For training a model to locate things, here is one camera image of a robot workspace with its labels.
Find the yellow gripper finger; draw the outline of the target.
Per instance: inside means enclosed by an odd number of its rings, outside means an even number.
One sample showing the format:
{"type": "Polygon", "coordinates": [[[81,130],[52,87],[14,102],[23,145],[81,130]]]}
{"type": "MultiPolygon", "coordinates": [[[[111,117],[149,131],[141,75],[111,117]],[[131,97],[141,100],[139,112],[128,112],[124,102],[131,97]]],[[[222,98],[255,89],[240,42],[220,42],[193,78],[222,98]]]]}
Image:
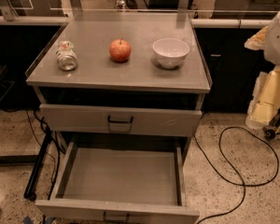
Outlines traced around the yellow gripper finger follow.
{"type": "Polygon", "coordinates": [[[280,109],[280,66],[261,72],[256,80],[245,124],[251,129],[267,126],[280,109]]]}

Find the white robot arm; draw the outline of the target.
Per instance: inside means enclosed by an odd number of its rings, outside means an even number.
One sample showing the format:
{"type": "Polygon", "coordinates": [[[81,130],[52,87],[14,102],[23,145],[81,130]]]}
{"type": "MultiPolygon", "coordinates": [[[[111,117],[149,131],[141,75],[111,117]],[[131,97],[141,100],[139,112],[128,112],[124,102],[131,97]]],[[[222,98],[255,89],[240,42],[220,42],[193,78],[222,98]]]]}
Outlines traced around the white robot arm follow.
{"type": "Polygon", "coordinates": [[[261,129],[280,109],[280,11],[269,25],[246,40],[245,48],[262,50],[264,59],[274,65],[271,72],[259,74],[245,119],[249,128],[261,129]]]}

